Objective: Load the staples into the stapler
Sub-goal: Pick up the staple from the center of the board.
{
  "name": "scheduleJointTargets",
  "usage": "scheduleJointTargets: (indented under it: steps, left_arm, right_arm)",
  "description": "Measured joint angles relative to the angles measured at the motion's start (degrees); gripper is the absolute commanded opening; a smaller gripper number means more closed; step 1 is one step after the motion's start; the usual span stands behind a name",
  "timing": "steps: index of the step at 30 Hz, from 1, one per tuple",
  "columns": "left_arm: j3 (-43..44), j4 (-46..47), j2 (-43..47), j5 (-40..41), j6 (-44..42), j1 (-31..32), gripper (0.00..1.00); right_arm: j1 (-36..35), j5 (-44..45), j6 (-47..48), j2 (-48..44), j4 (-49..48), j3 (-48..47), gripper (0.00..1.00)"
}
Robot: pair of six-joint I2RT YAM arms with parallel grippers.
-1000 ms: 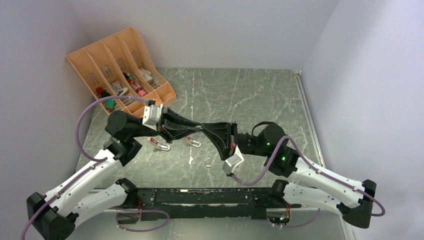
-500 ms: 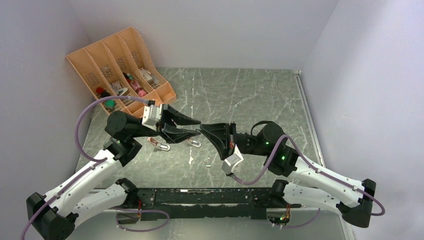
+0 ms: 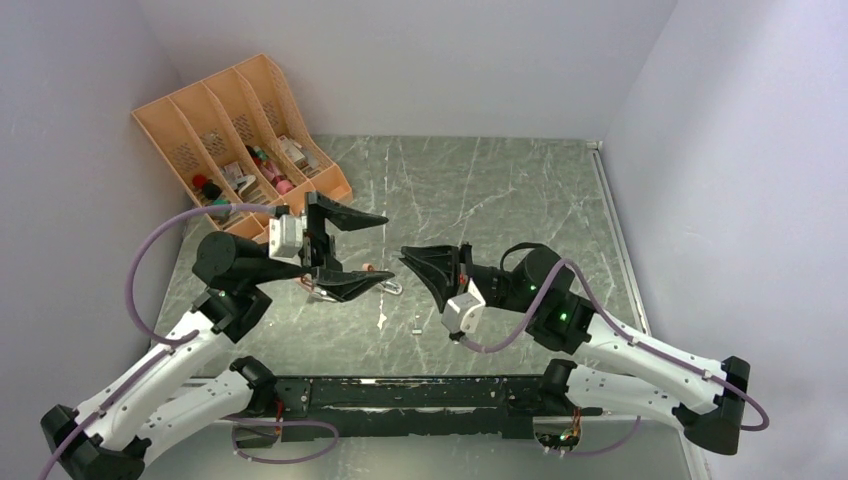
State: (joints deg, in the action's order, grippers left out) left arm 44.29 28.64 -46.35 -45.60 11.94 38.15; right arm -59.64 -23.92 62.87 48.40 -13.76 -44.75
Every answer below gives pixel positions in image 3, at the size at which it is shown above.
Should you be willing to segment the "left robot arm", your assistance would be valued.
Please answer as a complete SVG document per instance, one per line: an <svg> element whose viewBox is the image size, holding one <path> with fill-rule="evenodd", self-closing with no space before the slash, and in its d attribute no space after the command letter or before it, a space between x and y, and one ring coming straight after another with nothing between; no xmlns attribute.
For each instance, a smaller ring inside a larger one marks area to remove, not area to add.
<svg viewBox="0 0 848 480"><path fill-rule="evenodd" d="M267 241L225 231L201 241L193 272L204 288L175 327L154 335L153 347L96 395L76 407L56 405L42 417L51 452L42 477L60 466L73 479L137 479L167 450L217 421L257 427L263 437L287 427L277 378L254 357L235 360L205 387L189 393L181 387L260 323L272 303L263 284L302 279L311 293L343 303L390 280L389 271L346 270L326 230L369 229L387 218L317 191L307 193L299 214L254 203L195 209L199 216L242 212L268 218Z"/></svg>

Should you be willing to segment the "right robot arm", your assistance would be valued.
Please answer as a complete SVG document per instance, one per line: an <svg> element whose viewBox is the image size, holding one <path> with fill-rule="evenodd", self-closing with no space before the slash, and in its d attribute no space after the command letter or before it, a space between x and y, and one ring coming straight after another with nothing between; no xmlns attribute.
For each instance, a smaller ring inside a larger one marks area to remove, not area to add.
<svg viewBox="0 0 848 480"><path fill-rule="evenodd" d="M600 408L643 416L680 430L720 455L739 448L749 364L718 361L672 347L616 319L576 265L546 245L523 242L511 270L474 262L469 244L404 246L401 261L424 284L452 341L492 354L526 333L560 353L543 375L539 398L549 413L576 416Z"/></svg>

